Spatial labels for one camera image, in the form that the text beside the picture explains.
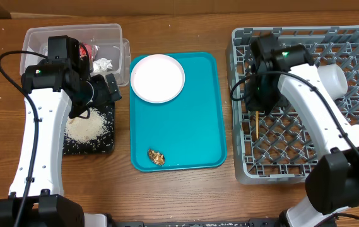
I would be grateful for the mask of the white tissue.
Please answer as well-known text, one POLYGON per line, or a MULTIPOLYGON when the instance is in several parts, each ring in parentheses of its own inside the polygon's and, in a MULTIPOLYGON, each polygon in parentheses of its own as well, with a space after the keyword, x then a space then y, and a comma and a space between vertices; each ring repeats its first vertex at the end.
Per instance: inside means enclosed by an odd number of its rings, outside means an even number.
POLYGON ((100 58, 98 60, 93 61, 94 73, 104 73, 111 70, 113 70, 113 65, 110 59, 100 58))

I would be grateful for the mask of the red snack wrapper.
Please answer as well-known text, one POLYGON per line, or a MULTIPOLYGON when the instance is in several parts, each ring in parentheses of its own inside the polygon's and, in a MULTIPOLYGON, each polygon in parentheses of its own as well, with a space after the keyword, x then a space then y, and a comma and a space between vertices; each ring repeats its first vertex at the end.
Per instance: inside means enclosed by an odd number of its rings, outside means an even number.
POLYGON ((87 56, 89 60, 94 61, 98 50, 99 50, 99 46, 97 45, 83 44, 80 45, 79 47, 79 54, 81 58, 87 56))

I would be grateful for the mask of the white round plate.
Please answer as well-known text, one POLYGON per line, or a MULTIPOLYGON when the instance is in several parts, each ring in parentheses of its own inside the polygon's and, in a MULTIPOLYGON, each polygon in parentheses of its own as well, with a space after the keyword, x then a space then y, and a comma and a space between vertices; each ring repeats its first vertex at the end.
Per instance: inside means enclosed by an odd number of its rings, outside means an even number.
POLYGON ((164 54, 148 55, 131 71, 131 88, 143 101, 166 103, 185 85, 185 71, 178 60, 164 54))

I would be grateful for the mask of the gold wrapper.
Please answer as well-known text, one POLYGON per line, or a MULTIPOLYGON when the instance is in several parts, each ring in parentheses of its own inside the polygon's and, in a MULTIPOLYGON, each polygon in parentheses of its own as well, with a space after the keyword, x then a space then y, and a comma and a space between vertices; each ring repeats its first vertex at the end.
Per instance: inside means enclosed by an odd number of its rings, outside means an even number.
POLYGON ((158 166, 163 166, 165 164, 164 155, 152 149, 148 150, 148 158, 158 166))

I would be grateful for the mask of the grey-green bowl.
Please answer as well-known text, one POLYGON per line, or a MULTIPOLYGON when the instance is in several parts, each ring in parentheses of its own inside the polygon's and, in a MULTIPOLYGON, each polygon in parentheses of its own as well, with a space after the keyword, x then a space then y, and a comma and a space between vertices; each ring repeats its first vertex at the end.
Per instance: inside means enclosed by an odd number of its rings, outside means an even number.
POLYGON ((359 146, 359 124, 350 127, 348 137, 355 146, 359 146))

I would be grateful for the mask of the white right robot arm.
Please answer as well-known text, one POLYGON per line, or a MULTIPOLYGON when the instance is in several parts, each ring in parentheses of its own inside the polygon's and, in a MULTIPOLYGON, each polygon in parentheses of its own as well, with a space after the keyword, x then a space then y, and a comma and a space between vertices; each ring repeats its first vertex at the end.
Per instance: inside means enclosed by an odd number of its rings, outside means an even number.
POLYGON ((359 206, 359 125, 351 125, 303 45, 282 48, 272 33, 250 45, 246 107, 269 114, 284 96, 314 144, 319 162, 305 179, 306 196, 279 216, 283 226, 321 226, 359 206))

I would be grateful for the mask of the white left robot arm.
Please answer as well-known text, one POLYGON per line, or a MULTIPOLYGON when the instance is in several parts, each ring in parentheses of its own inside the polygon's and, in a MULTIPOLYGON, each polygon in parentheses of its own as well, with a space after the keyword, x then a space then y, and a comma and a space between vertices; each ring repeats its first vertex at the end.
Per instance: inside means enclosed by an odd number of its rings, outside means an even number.
POLYGON ((8 197, 0 199, 0 226, 115 226, 110 214, 88 214, 65 198, 62 149, 68 119, 110 105, 121 94, 112 74, 91 76, 84 44, 69 36, 48 38, 48 53, 28 66, 17 84, 25 97, 25 130, 18 170, 8 197))

